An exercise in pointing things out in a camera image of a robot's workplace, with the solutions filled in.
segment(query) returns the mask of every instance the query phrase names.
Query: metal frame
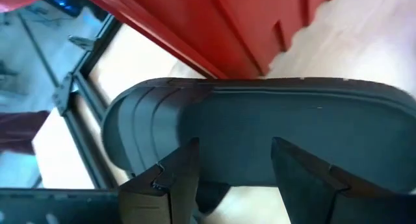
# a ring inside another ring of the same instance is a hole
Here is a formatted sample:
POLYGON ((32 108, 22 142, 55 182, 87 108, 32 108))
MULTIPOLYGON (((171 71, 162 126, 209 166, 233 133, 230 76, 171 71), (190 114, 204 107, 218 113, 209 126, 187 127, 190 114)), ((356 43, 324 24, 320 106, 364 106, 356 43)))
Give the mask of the metal frame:
POLYGON ((94 186, 100 189, 115 188, 118 185, 76 109, 75 96, 80 95, 86 101, 97 122, 101 123, 107 104, 90 83, 88 76, 121 25, 122 23, 114 16, 107 17, 92 50, 85 52, 75 69, 69 72, 57 86, 53 95, 53 100, 60 115, 65 119, 86 170, 94 186), (77 87, 77 91, 72 92, 74 87, 77 87))

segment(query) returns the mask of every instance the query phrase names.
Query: gray molded plastic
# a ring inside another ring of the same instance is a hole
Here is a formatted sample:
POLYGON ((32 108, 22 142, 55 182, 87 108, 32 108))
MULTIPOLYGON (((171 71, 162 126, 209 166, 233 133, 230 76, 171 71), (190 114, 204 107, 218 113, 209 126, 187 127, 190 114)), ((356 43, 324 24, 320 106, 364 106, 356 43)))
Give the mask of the gray molded plastic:
POLYGON ((112 106, 105 148, 136 174, 198 137, 201 179, 275 186, 270 150, 281 137, 383 188, 416 187, 416 102, 384 84, 166 78, 137 84, 112 106))

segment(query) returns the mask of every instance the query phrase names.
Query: beige floor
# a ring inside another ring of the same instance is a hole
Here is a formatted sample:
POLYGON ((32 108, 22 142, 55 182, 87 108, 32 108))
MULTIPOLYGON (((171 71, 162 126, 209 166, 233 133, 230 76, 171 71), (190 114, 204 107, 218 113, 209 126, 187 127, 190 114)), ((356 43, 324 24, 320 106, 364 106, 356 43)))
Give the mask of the beige floor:
MULTIPOLYGON (((199 77, 166 53, 156 52, 158 57, 152 62, 147 59, 150 56, 147 52, 154 49, 153 45, 149 44, 150 48, 146 50, 136 50, 135 47, 147 43, 146 40, 128 27, 121 32, 124 33, 109 47, 90 77, 107 101, 145 79, 160 76, 199 77)), ((363 79, 390 84, 416 95, 413 82, 416 77, 415 57, 416 0, 333 0, 318 9, 317 18, 310 27, 295 35, 291 49, 273 60, 272 71, 267 78, 363 79)), ((86 109, 86 106, 80 102, 79 108, 86 109)), ((88 112, 83 116, 88 121, 94 121, 88 112)), ((47 177, 44 183, 47 188, 68 187, 65 181, 68 177, 72 181, 77 177, 88 180, 82 168, 71 166, 72 161, 78 162, 68 156, 76 154, 75 146, 71 140, 59 143, 63 139, 60 135, 67 137, 69 133, 67 130, 56 132, 57 126, 64 127, 64 123, 53 111, 34 141, 40 171, 44 178, 47 177)), ((90 128, 99 141, 97 123, 91 123, 90 128)), ((119 182, 125 180, 122 175, 118 178, 119 182)), ((71 186, 87 188, 91 184, 84 181, 72 183, 71 186)), ((289 223, 289 219, 278 189, 240 187, 232 189, 204 223, 289 223)))

